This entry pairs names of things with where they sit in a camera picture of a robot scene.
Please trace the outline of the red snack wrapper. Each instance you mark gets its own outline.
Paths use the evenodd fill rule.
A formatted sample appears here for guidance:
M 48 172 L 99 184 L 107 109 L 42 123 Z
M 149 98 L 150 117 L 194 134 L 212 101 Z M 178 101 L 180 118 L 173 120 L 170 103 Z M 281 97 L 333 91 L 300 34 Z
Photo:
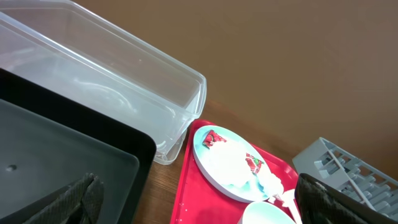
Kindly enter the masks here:
M 214 148 L 217 146 L 220 148 L 221 146 L 223 147 L 228 147 L 227 143 L 231 143 L 232 146 L 231 148 L 234 149 L 235 151 L 238 151 L 238 143 L 236 141 L 232 140 L 227 140 L 223 137 L 221 137 L 218 133 L 216 133 L 214 130 L 210 130 L 210 132 L 206 135 L 205 139 L 203 140 L 203 145 L 207 147 L 208 149 Z M 261 170 L 261 167 L 265 164 L 262 160 L 254 157 L 250 153 L 246 152 L 245 148 L 240 149 L 241 152 L 244 153 L 245 155 L 245 161 L 250 168 L 251 172 L 253 174 L 258 174 L 258 172 Z

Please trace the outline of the small white napkin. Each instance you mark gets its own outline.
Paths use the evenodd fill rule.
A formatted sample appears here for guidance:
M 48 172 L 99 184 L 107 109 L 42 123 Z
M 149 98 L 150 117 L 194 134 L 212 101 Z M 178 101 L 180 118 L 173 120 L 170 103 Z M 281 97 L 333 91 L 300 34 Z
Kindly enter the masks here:
M 269 196 L 269 201 L 275 201 L 284 193 L 282 181 L 273 173 L 266 170 L 260 170 L 257 173 L 259 184 L 263 187 L 263 191 Z

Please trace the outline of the large white napkin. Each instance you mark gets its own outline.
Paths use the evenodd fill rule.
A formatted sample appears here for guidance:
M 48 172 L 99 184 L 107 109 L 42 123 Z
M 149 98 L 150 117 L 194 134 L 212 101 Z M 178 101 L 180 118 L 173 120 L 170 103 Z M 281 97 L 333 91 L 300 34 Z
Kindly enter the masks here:
M 210 163 L 223 185 L 242 187 L 253 176 L 246 162 L 246 149 L 236 141 L 217 141 L 210 147 Z

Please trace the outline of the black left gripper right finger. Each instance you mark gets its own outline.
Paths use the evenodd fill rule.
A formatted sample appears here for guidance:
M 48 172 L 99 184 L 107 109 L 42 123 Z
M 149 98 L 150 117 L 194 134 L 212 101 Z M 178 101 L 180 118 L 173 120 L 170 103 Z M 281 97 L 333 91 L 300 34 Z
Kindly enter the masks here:
M 397 224 L 304 173 L 298 176 L 295 201 L 303 224 Z

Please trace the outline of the light blue bowl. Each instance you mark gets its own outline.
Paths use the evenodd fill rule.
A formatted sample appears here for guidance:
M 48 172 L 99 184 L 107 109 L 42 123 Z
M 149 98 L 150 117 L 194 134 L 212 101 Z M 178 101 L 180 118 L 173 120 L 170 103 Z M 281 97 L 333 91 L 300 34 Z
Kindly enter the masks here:
M 238 224 L 295 224 L 295 222 L 271 203 L 252 202 L 244 209 Z

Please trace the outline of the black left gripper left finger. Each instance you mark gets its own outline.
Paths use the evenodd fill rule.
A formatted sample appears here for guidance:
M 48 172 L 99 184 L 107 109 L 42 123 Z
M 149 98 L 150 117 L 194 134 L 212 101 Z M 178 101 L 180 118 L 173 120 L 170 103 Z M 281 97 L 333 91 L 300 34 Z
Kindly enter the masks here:
M 104 201 L 104 184 L 97 175 L 82 178 L 1 218 L 3 224 L 96 224 Z

